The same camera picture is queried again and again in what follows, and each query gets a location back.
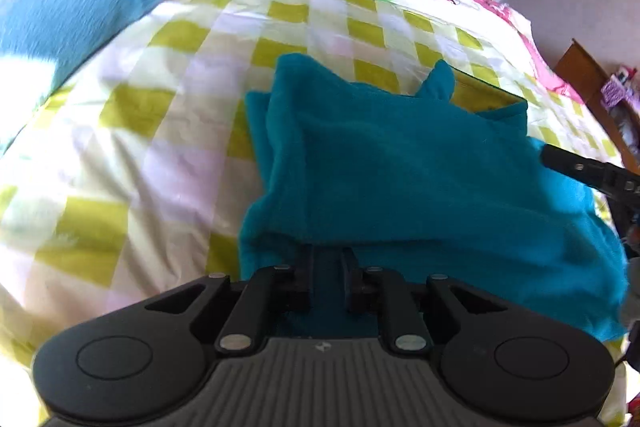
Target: silver screw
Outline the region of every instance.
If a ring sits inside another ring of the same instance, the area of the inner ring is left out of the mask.
[[[426,345],[427,341],[420,335],[401,335],[396,338],[396,347],[403,351],[420,351]]]
[[[242,351],[251,346],[251,338],[242,333],[232,333],[220,339],[220,347],[227,351]]]

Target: checkered bedding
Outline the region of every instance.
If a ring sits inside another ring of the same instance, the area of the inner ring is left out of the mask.
[[[242,99],[270,89],[289,52],[402,93],[444,58],[525,98],[530,136],[620,163],[587,109],[540,86],[517,32],[472,0],[167,0],[0,159],[4,352],[29,365],[62,328],[206,272],[238,276],[236,237],[262,192]]]

